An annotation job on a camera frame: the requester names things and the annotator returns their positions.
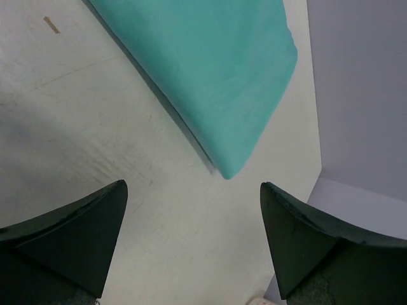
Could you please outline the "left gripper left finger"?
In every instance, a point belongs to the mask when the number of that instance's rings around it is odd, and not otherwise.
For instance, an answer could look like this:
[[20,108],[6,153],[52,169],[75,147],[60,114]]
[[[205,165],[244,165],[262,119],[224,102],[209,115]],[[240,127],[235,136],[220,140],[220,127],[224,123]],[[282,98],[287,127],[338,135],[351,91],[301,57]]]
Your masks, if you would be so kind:
[[123,222],[118,180],[63,207],[1,228],[1,304],[96,304]]

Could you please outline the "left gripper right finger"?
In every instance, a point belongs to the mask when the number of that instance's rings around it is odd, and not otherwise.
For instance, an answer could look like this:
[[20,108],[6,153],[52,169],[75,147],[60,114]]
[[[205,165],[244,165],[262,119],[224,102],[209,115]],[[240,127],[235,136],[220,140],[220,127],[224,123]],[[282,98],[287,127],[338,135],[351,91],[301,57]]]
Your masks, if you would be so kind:
[[260,205],[288,304],[406,304],[406,240],[349,224],[271,182]]

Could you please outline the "teal t shirt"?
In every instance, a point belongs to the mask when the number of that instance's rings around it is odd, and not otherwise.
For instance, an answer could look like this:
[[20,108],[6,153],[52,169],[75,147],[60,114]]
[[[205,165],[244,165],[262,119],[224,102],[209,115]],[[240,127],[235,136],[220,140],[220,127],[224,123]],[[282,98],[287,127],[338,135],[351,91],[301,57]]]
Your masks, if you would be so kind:
[[93,1],[225,179],[250,158],[298,51],[282,1]]

